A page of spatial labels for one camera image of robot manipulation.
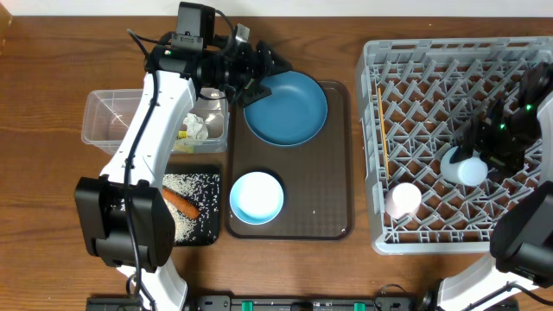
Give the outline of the pink cup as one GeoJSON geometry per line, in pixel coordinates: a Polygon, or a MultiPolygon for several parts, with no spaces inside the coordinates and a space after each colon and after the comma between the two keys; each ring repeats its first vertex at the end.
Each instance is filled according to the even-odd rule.
{"type": "Polygon", "coordinates": [[[415,215],[421,203],[420,189],[408,182],[396,185],[385,195],[385,211],[394,219],[415,215]]]}

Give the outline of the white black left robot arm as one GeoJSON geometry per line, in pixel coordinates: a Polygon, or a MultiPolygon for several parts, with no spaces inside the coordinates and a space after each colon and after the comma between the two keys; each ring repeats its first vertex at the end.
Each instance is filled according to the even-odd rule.
{"type": "Polygon", "coordinates": [[[142,97],[124,140],[98,177],[83,177],[75,188],[87,252],[127,277],[125,298],[91,298],[87,309],[184,308],[188,286],[170,258],[175,221],[162,197],[181,124],[202,88],[247,106],[270,95],[264,78],[292,68],[264,41],[219,51],[156,41],[145,54],[142,97]]]}

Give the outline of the wooden chopstick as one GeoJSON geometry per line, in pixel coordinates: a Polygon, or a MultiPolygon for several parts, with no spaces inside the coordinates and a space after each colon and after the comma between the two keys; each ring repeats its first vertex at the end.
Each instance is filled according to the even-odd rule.
{"type": "Polygon", "coordinates": [[[385,129],[385,118],[384,118],[384,111],[383,111],[383,103],[382,103],[382,92],[379,87],[377,87],[377,96],[378,96],[378,113],[379,113],[379,121],[380,121],[380,128],[381,128],[381,135],[382,135],[382,129],[385,129]]]}
{"type": "Polygon", "coordinates": [[[383,144],[383,153],[384,153],[384,165],[385,165],[385,178],[386,180],[390,177],[390,170],[389,170],[389,158],[388,158],[388,148],[387,148],[387,139],[386,139],[386,133],[385,129],[382,129],[382,144],[383,144]]]}

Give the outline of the orange carrot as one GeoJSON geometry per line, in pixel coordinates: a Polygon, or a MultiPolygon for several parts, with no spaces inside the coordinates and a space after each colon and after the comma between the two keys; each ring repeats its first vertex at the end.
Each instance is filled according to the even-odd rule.
{"type": "Polygon", "coordinates": [[[171,206],[186,217],[190,219],[197,219],[200,217],[199,209],[173,190],[164,187],[162,189],[162,196],[171,206]]]}

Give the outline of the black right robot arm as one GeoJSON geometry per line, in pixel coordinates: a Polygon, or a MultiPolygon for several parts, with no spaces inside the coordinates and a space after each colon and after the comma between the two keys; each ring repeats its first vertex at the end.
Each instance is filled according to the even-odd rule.
{"type": "Polygon", "coordinates": [[[489,251],[426,294],[425,310],[516,310],[512,295],[551,306],[535,289],[552,285],[552,65],[526,70],[518,83],[517,109],[499,99],[471,117],[460,143],[442,158],[444,179],[477,187],[494,171],[507,199],[489,251]]]}

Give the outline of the dark blue plate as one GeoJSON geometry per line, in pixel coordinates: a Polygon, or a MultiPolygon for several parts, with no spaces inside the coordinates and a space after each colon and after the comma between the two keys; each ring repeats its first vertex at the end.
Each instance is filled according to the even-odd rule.
{"type": "Polygon", "coordinates": [[[292,147],[315,137],[326,123],[327,98],[304,73],[289,71],[263,80],[271,95],[244,108],[251,132],[266,143],[292,147]]]}

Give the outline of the light blue cup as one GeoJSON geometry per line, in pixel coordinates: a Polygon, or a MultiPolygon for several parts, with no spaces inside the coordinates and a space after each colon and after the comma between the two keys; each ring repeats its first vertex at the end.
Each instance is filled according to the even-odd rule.
{"type": "Polygon", "coordinates": [[[453,147],[442,157],[440,171],[443,179],[450,183],[468,187],[479,186],[487,178],[488,167],[486,163],[478,156],[451,163],[450,160],[456,150],[457,147],[453,147]]]}

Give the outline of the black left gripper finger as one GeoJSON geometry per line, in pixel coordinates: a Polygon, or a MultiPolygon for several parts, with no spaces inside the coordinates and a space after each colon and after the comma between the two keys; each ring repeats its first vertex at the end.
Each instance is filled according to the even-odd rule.
{"type": "Polygon", "coordinates": [[[251,79],[239,95],[239,106],[245,108],[271,94],[269,87],[261,85],[258,79],[251,79]]]}
{"type": "Polygon", "coordinates": [[[265,41],[257,43],[257,57],[260,61],[262,77],[269,77],[292,71],[292,64],[277,54],[265,41]]]}

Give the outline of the light blue bowl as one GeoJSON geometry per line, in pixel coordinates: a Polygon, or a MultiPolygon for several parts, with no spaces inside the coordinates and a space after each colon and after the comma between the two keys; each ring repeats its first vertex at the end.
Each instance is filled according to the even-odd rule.
{"type": "Polygon", "coordinates": [[[273,175],[250,172],[233,183],[229,201],[232,212],[240,221],[248,225],[264,225],[282,211],[283,186],[273,175]]]}

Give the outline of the green snack wrapper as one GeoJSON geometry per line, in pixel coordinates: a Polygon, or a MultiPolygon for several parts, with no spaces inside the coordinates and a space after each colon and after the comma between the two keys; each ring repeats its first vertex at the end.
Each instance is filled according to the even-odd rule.
{"type": "Polygon", "coordinates": [[[175,139],[173,151],[175,153],[192,154],[197,142],[197,133],[194,131],[180,130],[175,139]]]}

